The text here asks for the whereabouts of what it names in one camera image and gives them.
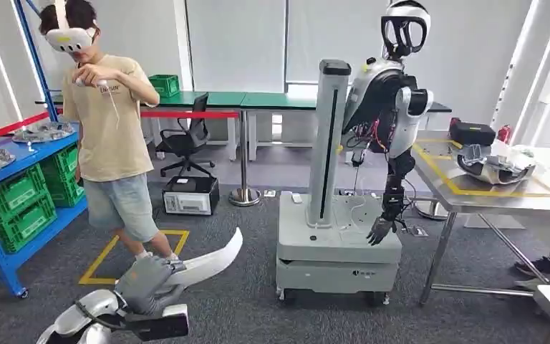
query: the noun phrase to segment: hand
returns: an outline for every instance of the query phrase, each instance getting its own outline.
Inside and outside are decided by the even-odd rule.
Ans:
[[[389,229],[393,225],[392,221],[387,221],[382,217],[377,217],[376,221],[372,225],[372,229],[366,239],[368,239],[368,244],[374,246],[380,244],[380,242],[389,234]]]
[[[77,163],[77,167],[74,170],[74,181],[79,183],[79,180],[81,180],[81,168],[79,167],[79,163]]]
[[[81,80],[86,86],[97,87],[100,80],[115,80],[121,72],[113,68],[93,64],[85,64],[72,73],[72,81]]]

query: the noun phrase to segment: denim shorts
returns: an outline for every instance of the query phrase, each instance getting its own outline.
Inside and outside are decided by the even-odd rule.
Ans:
[[[145,173],[116,181],[84,180],[83,185],[93,227],[123,228],[139,242],[150,241],[159,231],[153,221]]]

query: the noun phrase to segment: black box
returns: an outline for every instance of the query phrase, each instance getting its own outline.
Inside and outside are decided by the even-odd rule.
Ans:
[[[212,215],[220,200],[215,177],[176,176],[162,192],[166,214]]]
[[[450,125],[450,139],[461,145],[492,145],[496,133],[485,124],[458,121]]]

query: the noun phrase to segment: beige t-shirt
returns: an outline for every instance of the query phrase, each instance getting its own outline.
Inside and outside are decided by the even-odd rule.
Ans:
[[[97,65],[114,68],[150,85],[140,65],[127,57],[105,55]],[[116,80],[108,80],[117,112],[108,89],[80,87],[72,80],[71,69],[64,77],[63,116],[83,125],[79,151],[81,177],[89,181],[114,181],[151,171],[140,125],[140,102],[133,92]]]

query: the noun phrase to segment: vr controller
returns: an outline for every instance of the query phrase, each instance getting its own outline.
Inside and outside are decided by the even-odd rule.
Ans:
[[[74,84],[77,85],[77,86],[79,86],[79,87],[85,87],[85,83],[83,83],[83,80],[81,80],[80,77],[78,77],[78,78],[74,81]],[[106,80],[99,80],[99,81],[97,82],[97,85],[98,85],[98,86],[105,86],[105,87],[106,87],[106,86],[108,86],[108,83],[107,83]]]

